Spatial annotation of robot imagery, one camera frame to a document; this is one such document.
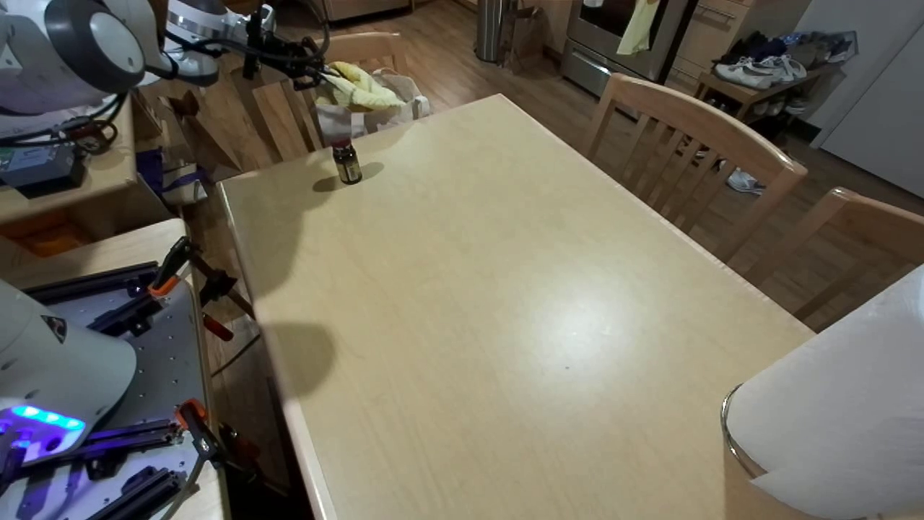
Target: shoe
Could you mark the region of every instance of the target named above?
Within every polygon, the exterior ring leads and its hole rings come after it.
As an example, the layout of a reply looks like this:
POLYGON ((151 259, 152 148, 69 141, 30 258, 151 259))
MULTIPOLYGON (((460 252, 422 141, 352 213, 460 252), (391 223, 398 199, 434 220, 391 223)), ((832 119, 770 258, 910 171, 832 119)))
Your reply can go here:
POLYGON ((783 111, 795 119, 805 119, 812 112, 812 103, 805 99, 789 99, 783 111))
POLYGON ((770 89, 777 82, 773 69, 760 67, 751 57, 741 57, 737 63, 717 63, 717 74, 734 83, 744 83, 751 89, 770 89))
POLYGON ((721 57, 718 63, 737 63, 747 56, 753 56, 757 48, 762 48, 766 44, 770 44, 762 33, 751 33, 744 40, 737 40, 721 57))
POLYGON ((747 197, 760 197, 762 184, 741 168, 734 168, 734 173, 726 178, 728 187, 747 193, 747 197))
POLYGON ((789 57, 789 56, 779 56, 773 61, 773 67, 779 69, 779 83, 795 83, 795 82, 803 82, 809 74, 809 69, 801 61, 789 57))
POLYGON ((777 96, 777 99, 769 99, 769 100, 753 103, 751 115, 773 119, 773 115, 783 112, 783 108, 785 108, 785 99, 777 96))

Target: wooden chair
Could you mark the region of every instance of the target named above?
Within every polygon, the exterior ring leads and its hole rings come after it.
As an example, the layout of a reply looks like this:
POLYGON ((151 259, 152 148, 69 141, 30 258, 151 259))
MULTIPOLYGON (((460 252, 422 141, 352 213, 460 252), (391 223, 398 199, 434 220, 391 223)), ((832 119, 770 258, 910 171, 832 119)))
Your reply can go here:
POLYGON ((838 239, 841 248, 850 248, 850 262, 795 310, 803 320, 841 297, 845 310, 828 313, 828 320, 835 320, 924 262, 920 213, 835 187, 773 248, 744 269, 744 277, 766 284, 783 269, 792 272, 798 259, 805 259, 809 245, 818 245, 825 236, 838 239))
POLYGON ((713 254, 728 259, 798 187, 805 168, 741 121, 685 93, 613 74, 584 141, 597 157, 613 112, 635 119, 627 150, 617 157, 616 178, 646 204, 682 225, 687 235, 721 193, 726 178, 741 168, 766 184, 757 202, 717 236, 713 254))

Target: floor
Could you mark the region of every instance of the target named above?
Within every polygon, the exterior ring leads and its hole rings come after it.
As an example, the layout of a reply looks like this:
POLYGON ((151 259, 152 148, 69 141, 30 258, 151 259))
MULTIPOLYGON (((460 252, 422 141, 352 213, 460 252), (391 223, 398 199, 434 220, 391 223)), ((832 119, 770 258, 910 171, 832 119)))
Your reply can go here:
MULTIPOLYGON (((301 7, 284 7, 284 35, 298 35, 308 18, 301 7)), ((590 115, 596 111, 596 99, 567 83, 557 69, 538 57, 512 73, 509 67, 479 63, 474 57, 474 11, 453 0, 427 0, 418 2, 412 14, 363 21, 359 25, 337 30, 344 33, 401 33, 401 61, 404 73, 412 74, 422 93, 434 100, 434 111, 451 111, 456 103, 467 103, 474 99, 486 99, 493 93, 509 96, 538 121, 544 121, 564 141, 578 145, 587 132, 590 115)), ((835 184, 880 197, 886 202, 913 209, 924 213, 924 202, 879 181, 876 176, 838 163, 835 157, 818 154, 805 145, 789 141, 785 150, 798 157, 809 171, 809 181, 798 190, 795 202, 783 212, 777 230, 792 225, 819 193, 835 184)), ((227 272, 238 272, 233 248, 226 235, 226 220, 220 209, 199 204, 187 213, 193 236, 203 242, 209 258, 222 262, 227 272)), ((805 288, 805 281, 779 284, 783 291, 805 288)), ((226 365, 243 342, 253 336, 253 323, 240 319, 238 310, 217 306, 220 319, 238 319, 240 326, 238 342, 220 345, 213 342, 212 366, 226 365)), ((279 431, 277 431, 277 399, 271 389, 269 359, 259 345, 249 350, 230 371, 213 379, 213 408, 217 417, 230 423, 245 438, 259 444, 259 464, 266 467, 274 489, 291 489, 288 460, 279 453, 279 431)))

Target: light wood tabletop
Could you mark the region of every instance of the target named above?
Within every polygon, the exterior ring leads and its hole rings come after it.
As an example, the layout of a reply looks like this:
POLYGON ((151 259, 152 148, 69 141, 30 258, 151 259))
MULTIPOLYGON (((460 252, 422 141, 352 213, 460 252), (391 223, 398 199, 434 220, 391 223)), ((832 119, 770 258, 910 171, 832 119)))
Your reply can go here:
POLYGON ((222 184, 314 511, 721 518, 718 401, 812 332, 503 96, 356 148, 222 184))
POLYGON ((15 187, 0 184, 0 223, 30 220, 47 212, 58 212, 83 199, 131 187, 135 181, 135 135, 131 103, 123 103, 116 115, 116 129, 119 135, 112 148, 100 157, 86 158, 86 176, 77 187, 30 199, 15 187))

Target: table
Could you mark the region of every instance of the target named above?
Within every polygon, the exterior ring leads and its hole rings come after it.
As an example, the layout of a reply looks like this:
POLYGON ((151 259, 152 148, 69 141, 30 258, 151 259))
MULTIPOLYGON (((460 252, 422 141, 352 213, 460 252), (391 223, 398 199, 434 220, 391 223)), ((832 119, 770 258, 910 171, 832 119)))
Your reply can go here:
POLYGON ((777 518, 718 401, 803 323, 503 96, 356 148, 220 184, 317 518, 777 518))
MULTIPOLYGON (((58 284, 69 277, 97 275, 119 267, 135 267, 135 262, 152 262, 161 259, 171 245, 186 236, 181 220, 164 220, 131 235, 119 235, 58 258, 30 262, 22 252, 18 248, 0 248, 0 277, 12 287, 44 287, 58 284)), ((203 467, 199 492, 181 503, 181 509, 174 515, 177 520, 220 520, 226 518, 226 493, 220 473, 213 464, 203 467)))
POLYGON ((751 89, 744 83, 734 83, 728 77, 718 77, 713 69, 707 69, 700 74, 697 99, 705 99, 707 93, 721 93, 726 99, 740 103, 740 111, 734 115, 744 119, 757 103, 777 99, 777 96, 785 96, 792 89, 801 89, 805 83, 815 83, 832 73, 838 73, 838 67, 818 67, 818 69, 809 69, 809 74, 801 82, 777 83, 770 89, 751 89))
POLYGON ((116 193, 135 184, 135 145, 134 145, 134 111, 121 108, 116 115, 119 139, 100 157, 86 158, 86 176, 82 187, 27 199, 21 190, 0 184, 0 225, 30 220, 37 213, 60 212, 103 193, 116 193))

